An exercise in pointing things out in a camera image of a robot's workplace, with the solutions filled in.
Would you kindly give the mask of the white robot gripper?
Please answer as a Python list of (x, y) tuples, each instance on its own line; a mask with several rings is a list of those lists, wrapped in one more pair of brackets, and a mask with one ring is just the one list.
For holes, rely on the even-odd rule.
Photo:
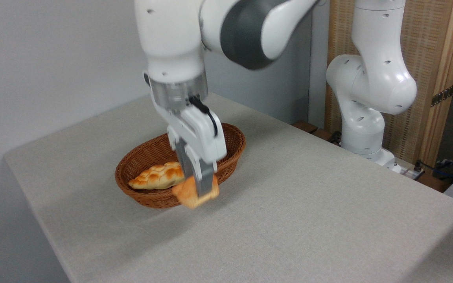
[(153, 104), (168, 123), (167, 134), (186, 178), (195, 181), (199, 197), (212, 191), (214, 165), (227, 154), (225, 137), (218, 116), (204, 113), (193, 104), (174, 112)]

